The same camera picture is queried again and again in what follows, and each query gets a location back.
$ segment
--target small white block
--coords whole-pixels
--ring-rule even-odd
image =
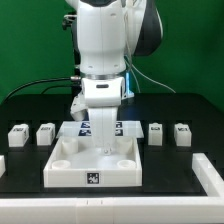
[[[149,124],[148,145],[161,146],[163,144],[163,126],[162,124]]]
[[[4,156],[0,156],[0,178],[5,172],[5,159]]]
[[[8,133],[9,147],[23,147],[29,138],[27,124],[15,125]]]
[[[36,133],[37,145],[51,145],[55,138],[55,124],[42,124]]]
[[[176,124],[174,126],[174,138],[177,146],[191,146],[191,131],[187,124]]]

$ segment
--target black cable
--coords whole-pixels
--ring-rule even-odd
[[[49,87],[47,87],[45,90],[43,90],[43,91],[41,92],[41,94],[46,93],[49,89],[53,89],[53,88],[63,88],[63,87],[72,87],[72,85],[49,86]]]
[[[28,86],[32,86],[32,85],[36,85],[36,84],[40,84],[40,83],[47,83],[47,82],[59,82],[59,81],[70,81],[70,78],[52,78],[52,79],[42,79],[42,80],[37,80],[37,81],[33,81],[33,82],[29,82],[27,84],[24,84],[22,86],[19,86],[18,88],[16,88],[15,90],[13,90],[12,92],[10,92],[5,99],[2,101],[1,105],[4,104],[12,95],[14,95],[16,92],[20,91],[21,89],[24,89]]]

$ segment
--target green backdrop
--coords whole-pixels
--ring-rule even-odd
[[[162,45],[150,57],[134,58],[134,64],[178,93],[199,93],[224,111],[224,0],[156,3],[164,27]],[[70,31],[61,28],[70,11],[64,0],[1,0],[0,11],[0,100],[21,84],[73,74]],[[142,92],[169,92],[138,79]]]

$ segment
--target black table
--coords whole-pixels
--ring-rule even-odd
[[[59,130],[72,121],[70,95],[19,95],[0,107],[0,155],[5,174],[0,178],[1,198],[204,196],[191,170],[192,154],[203,152],[224,175],[224,114],[196,94],[136,94],[119,108],[118,120],[140,120],[145,140],[138,141],[143,167],[142,187],[44,188],[43,169],[54,148],[38,147],[36,131],[52,122]],[[163,146],[148,146],[148,124],[163,124]],[[15,124],[29,125],[30,138],[23,148],[8,147],[8,132]],[[188,124],[191,147],[177,147],[174,124]]]

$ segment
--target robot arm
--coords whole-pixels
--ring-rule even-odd
[[[66,1],[77,10],[73,35],[81,55],[81,108],[88,109],[94,147],[110,155],[115,147],[117,108],[125,92],[124,55],[151,54],[161,42],[161,22],[153,0],[135,4],[126,0],[124,7],[121,0]],[[73,115],[80,108],[74,102]]]

